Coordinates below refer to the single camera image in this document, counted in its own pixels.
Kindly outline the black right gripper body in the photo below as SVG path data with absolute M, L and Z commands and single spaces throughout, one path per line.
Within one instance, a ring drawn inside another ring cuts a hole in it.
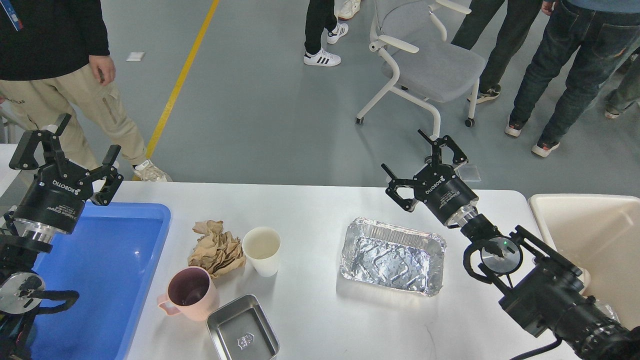
M 444 226 L 464 226 L 478 216 L 478 196 L 452 166 L 426 164 L 415 176 L 414 198 L 434 214 Z

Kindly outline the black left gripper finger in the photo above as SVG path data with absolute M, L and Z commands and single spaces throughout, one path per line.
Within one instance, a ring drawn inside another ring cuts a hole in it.
M 114 162 L 120 151 L 121 146 L 111 145 L 102 161 L 102 166 L 84 172 L 81 178 L 82 201 L 89 199 L 94 205 L 101 207 L 110 204 L 124 179 L 123 176 L 118 173 L 116 166 L 114 166 Z M 104 180 L 104 183 L 101 189 L 95 192 L 93 183 L 97 180 Z
M 35 159 L 38 145 L 42 145 L 45 165 L 53 164 L 57 171 L 66 171 L 69 160 L 66 158 L 60 137 L 72 116 L 64 113 L 58 116 L 55 124 L 42 130 L 28 130 L 23 133 L 17 144 L 13 157 L 9 160 L 9 168 L 13 170 L 36 170 L 41 167 Z

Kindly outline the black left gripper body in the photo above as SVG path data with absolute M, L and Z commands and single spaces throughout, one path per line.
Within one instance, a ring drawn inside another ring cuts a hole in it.
M 41 224 L 64 234 L 71 234 L 93 191 L 90 182 L 83 185 L 90 171 L 70 167 L 62 172 L 56 167 L 40 167 L 22 202 L 14 211 L 14 219 L 22 223 Z

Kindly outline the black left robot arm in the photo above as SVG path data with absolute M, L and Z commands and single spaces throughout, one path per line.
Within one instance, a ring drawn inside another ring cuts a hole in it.
M 115 167 L 121 147 L 110 146 L 101 166 L 89 170 L 66 158 L 60 138 L 71 115 L 55 125 L 23 133 L 9 162 L 14 170 L 36 170 L 33 181 L 15 210 L 4 215 L 1 230 L 1 358 L 29 360 L 27 346 L 35 317 L 64 312 L 79 298 L 74 290 L 48 291 L 34 271 L 41 253 L 50 253 L 51 240 L 71 234 L 87 200 L 105 207 L 114 198 L 123 177 Z

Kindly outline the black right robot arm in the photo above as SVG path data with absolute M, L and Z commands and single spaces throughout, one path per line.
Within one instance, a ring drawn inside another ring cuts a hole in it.
M 466 164 L 466 154 L 450 136 L 424 138 L 430 160 L 413 178 L 398 178 L 382 166 L 390 177 L 386 194 L 407 212 L 423 203 L 445 227 L 460 228 L 470 240 L 462 259 L 466 272 L 500 290 L 499 305 L 523 330 L 535 337 L 553 332 L 553 343 L 518 359 L 565 342 L 583 360 L 637 360 L 639 328 L 628 330 L 599 310 L 594 296 L 583 296 L 583 272 L 530 231 L 518 225 L 503 235 L 478 212 L 477 194 L 455 171 Z

